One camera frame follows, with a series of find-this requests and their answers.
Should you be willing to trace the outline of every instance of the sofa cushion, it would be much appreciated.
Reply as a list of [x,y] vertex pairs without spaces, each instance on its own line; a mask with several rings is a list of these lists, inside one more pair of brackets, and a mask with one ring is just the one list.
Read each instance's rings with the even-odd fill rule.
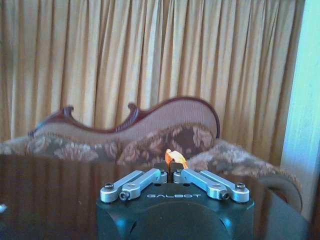
[[211,131],[199,123],[184,123],[152,132],[146,137],[129,143],[117,163],[139,164],[142,168],[152,168],[155,163],[165,160],[167,149],[177,150],[185,158],[191,158],[209,150],[214,143]]
[[89,144],[71,138],[43,134],[32,137],[25,146],[25,155],[41,156],[72,161],[115,161],[121,153],[118,141],[103,141]]

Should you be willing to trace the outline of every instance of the orange object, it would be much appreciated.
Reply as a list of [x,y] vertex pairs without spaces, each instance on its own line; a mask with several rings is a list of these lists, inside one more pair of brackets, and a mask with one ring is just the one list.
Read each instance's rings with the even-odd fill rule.
[[185,157],[178,151],[171,151],[170,149],[167,149],[165,151],[164,160],[168,165],[168,169],[170,169],[170,163],[172,160],[174,160],[176,163],[182,164],[184,169],[188,168]]

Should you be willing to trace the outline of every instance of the curtain fold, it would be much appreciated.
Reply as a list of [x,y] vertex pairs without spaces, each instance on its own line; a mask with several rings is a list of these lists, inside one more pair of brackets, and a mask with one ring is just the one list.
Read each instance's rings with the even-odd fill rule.
[[196,96],[223,139],[279,164],[303,0],[2,0],[0,140],[74,106],[88,126]]

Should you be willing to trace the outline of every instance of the floral upholstery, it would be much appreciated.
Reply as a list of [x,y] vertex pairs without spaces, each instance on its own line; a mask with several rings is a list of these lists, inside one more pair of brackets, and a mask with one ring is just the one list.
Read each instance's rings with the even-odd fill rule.
[[115,161],[120,153],[121,144],[118,141],[88,144],[53,134],[33,137],[25,146],[27,156],[36,155],[72,161]]
[[209,170],[218,174],[250,176],[256,179],[261,176],[282,175],[300,189],[300,183],[294,175],[221,139],[215,139],[214,147],[188,159],[187,164],[196,171]]
[[129,143],[117,163],[119,165],[135,163],[142,168],[152,168],[155,163],[165,160],[167,149],[177,150],[186,158],[191,158],[209,150],[213,143],[214,137],[204,125],[179,124],[152,132],[140,140]]

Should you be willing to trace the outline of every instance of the sofa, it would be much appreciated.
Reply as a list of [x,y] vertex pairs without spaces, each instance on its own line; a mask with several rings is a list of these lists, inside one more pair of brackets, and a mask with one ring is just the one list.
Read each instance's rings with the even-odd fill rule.
[[134,164],[147,170],[164,161],[166,149],[177,150],[189,168],[255,178],[301,212],[296,177],[220,139],[218,115],[206,101],[176,97],[149,110],[133,103],[128,107],[128,117],[112,129],[85,126],[73,118],[72,106],[64,107],[27,136],[0,143],[0,154],[113,161],[119,167]]

